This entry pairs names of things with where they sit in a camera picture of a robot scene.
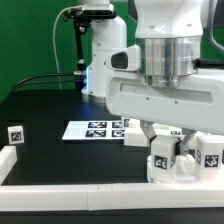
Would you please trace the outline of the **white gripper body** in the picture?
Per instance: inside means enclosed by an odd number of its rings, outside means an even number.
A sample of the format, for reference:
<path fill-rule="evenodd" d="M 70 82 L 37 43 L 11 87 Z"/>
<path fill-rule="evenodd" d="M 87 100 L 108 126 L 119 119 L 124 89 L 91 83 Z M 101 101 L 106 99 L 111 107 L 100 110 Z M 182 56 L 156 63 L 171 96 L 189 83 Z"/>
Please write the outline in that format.
<path fill-rule="evenodd" d="M 138 73 L 113 71 L 106 105 L 113 115 L 224 135 L 224 72 L 202 69 L 170 88 L 147 85 Z"/>

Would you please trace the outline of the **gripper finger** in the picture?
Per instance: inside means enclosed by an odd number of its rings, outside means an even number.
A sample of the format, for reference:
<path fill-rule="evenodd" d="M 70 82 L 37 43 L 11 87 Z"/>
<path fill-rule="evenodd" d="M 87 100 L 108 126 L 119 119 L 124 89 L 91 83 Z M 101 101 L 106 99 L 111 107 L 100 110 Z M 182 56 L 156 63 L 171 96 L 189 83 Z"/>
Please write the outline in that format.
<path fill-rule="evenodd" d="M 140 127 L 149 142 L 157 136 L 152 122 L 141 120 Z"/>
<path fill-rule="evenodd" d="M 182 134 L 184 135 L 184 138 L 179 144 L 181 155 L 185 156 L 188 154 L 189 141 L 192 139 L 192 137 L 194 136 L 195 133 L 196 133 L 196 131 L 192 130 L 192 129 L 185 129 L 185 128 L 182 129 Z"/>

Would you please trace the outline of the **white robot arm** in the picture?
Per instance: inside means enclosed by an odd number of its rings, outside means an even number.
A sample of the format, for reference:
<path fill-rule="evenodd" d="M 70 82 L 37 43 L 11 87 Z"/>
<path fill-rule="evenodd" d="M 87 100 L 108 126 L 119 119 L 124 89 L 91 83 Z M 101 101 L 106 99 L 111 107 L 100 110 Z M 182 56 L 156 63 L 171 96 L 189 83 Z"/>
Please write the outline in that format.
<path fill-rule="evenodd" d="M 224 136 L 224 62 L 200 58 L 217 0 L 134 0 L 136 44 L 108 55 L 110 113 Z"/>

